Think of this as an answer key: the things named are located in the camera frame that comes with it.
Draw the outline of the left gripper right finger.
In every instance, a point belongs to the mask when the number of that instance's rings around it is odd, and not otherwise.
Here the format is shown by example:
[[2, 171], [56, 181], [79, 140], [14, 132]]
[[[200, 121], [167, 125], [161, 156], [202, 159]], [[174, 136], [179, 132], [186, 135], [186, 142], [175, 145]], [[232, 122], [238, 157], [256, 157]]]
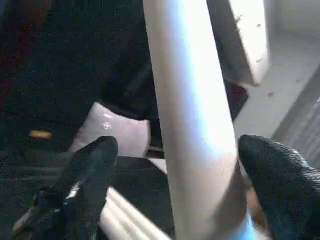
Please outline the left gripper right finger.
[[240, 161], [252, 182], [275, 240], [320, 238], [320, 171], [295, 149], [242, 135]]

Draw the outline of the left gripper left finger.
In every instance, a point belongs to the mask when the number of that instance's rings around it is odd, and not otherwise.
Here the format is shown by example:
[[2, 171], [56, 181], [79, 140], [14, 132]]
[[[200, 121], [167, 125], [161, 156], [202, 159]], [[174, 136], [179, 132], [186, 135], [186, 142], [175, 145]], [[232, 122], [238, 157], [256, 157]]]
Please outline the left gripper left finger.
[[73, 154], [12, 229], [13, 240], [93, 240], [107, 202], [118, 142], [102, 136]]

